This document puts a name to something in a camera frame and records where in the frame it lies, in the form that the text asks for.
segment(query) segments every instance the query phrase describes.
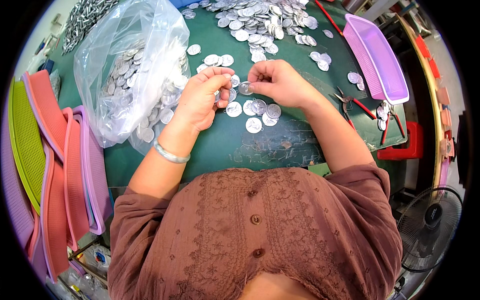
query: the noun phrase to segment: woman's left hand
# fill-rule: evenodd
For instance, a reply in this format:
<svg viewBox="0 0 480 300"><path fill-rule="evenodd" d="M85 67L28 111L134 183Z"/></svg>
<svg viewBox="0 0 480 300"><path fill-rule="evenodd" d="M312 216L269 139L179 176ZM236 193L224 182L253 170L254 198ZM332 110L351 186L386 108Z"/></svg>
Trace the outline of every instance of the woman's left hand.
<svg viewBox="0 0 480 300"><path fill-rule="evenodd" d="M230 68L210 67L190 78L179 105L175 111L177 118L191 124L198 132L207 129L213 122L217 108L228 104L231 76L235 73ZM221 91L221 100L215 104L214 92Z"/></svg>

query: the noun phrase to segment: red-handled pliers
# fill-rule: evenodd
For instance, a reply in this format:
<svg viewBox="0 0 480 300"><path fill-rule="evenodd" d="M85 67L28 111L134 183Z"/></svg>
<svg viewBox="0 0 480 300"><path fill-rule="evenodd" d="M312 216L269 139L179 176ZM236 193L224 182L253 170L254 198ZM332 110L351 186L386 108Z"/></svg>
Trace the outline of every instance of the red-handled pliers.
<svg viewBox="0 0 480 300"><path fill-rule="evenodd" d="M353 129L355 129L355 127L353 126L353 122L352 122L352 120L350 119L350 116L349 116L348 113L347 113L347 110L348 110L348 109L347 109L347 103L350 102L350 101L353 101L353 102L355 102L355 104L357 104L358 106L360 106L360 108L363 109L363 110L370 116L370 118L372 118L372 119L374 119L374 120L377 119L377 117L376 117L374 114L372 114L372 112L371 112L368 108L366 108L365 105L363 105L362 103L360 103L360 101L358 101L357 99L355 99L355 98L352 97L352 96L346 96L346 97L345 97L345 94L343 93L342 89L341 89L339 86L337 86L337 88L338 88L338 90L340 91L340 93L342 94L342 96L340 97L339 95L337 95L337 94L335 94L335 93L334 93L334 95L335 95L338 99L340 99L340 101L343 102L343 105L342 105L343 113L345 114L345 118L347 119L347 121L349 122L349 124L353 127Z"/></svg>
<svg viewBox="0 0 480 300"><path fill-rule="evenodd" d="M395 121L398 124L398 127L400 128L400 132L402 133L402 136L405 138L405 131L403 130L402 123L400 122L400 118L396 114L395 110L393 109L393 105L390 106L387 104L388 107L388 113L387 113L387 121L385 122L385 130L382 135L382 140L380 141L380 145L383 145L385 143L385 138L387 137L387 131L388 131L388 121L390 120L390 116L394 115L395 116Z"/></svg>

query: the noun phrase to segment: woman's right hand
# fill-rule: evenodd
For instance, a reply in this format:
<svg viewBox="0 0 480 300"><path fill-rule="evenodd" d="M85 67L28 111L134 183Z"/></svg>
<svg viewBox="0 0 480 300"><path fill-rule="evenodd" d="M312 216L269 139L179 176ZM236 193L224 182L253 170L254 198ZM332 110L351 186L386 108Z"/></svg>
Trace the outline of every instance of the woman's right hand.
<svg viewBox="0 0 480 300"><path fill-rule="evenodd" d="M284 60L260 61L248 73L249 90L272 98L276 103L295 108L307 108L324 98L310 83Z"/></svg>

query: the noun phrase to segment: green work table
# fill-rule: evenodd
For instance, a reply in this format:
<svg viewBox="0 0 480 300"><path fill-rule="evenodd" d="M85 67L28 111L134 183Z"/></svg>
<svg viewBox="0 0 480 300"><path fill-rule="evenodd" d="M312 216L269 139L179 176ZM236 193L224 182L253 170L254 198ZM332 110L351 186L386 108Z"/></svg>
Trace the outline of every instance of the green work table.
<svg viewBox="0 0 480 300"><path fill-rule="evenodd" d="M340 2L325 3L324 7L336 24L343 28L344 15L347 12L341 7ZM230 54L235 59L230 68L235 70L241 81L247 80L248 71L253 65L247 42L237 41L230 35L227 28L218 27L215 12L208 12L202 8L195 9L195 12L197 15L194 19L185 20L190 29L189 45L199 44L202 47L202 53L194 56L187 55L192 75L196 74L196 68L203 63L202 60L207 55ZM339 111L341 111L341 102L333 96L333 93L338 94L337 86L340 86L347 96L355 97L375 112L380 101L372 99L368 87L365 91L359 91L356 85L351 84L347 79L349 72L360 74L362 72L346 40L340 36L314 3L307 4L307 12L318 20L319 26L315 30L304 28L304 34L314 37L318 45L316 47L298 45L294 36L285 34L282 40L274 41L279 48L278 53L276 55L265 53L267 58L283 59L289 62ZM324 29L330 30L334 38L325 36L322 32ZM82 104L73 76L73 55L76 49L61 56L60 46L61 44L50 55L50 59L55 61L54 69L59 70L62 79L59 105L61 108L75 107ZM330 55L332 64L329 71L323 72L318 69L317 64L308 56L312 51L327 52ZM266 103L273 102L272 99L256 94L250 96L238 94L236 101L243 105L245 100L252 97L261 98ZM398 105L395 108L403 127L406 128L403 106ZM396 125L394 122L389 126L385 144L380 146L382 132L377 127L377 120L372 120L356 104L352 104L349 114L357 133L371 151L406 141L398 126L393 126ZM299 109L282 107L282 115L278 123L273 127L264 126L264 130L257 134L246 131L245 122L248 118L250 117L244 113L231 118L219 109L212 127L200 133L182 181L189 182L200 174L232 167L260 170L305 167L325 162L315 135ZM143 158L128 142L105 149L104 156L110 187L126 186Z"/></svg>

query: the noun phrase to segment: lime green plastic tray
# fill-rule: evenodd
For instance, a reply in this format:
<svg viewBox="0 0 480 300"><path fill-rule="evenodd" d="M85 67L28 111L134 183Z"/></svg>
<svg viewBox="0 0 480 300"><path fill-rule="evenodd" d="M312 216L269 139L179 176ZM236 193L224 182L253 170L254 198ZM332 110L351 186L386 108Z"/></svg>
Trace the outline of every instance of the lime green plastic tray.
<svg viewBox="0 0 480 300"><path fill-rule="evenodd" d="M40 215L45 152L40 131L28 102L22 81L10 84L8 96L8 125L12 142L13 158L20 180L37 214Z"/></svg>

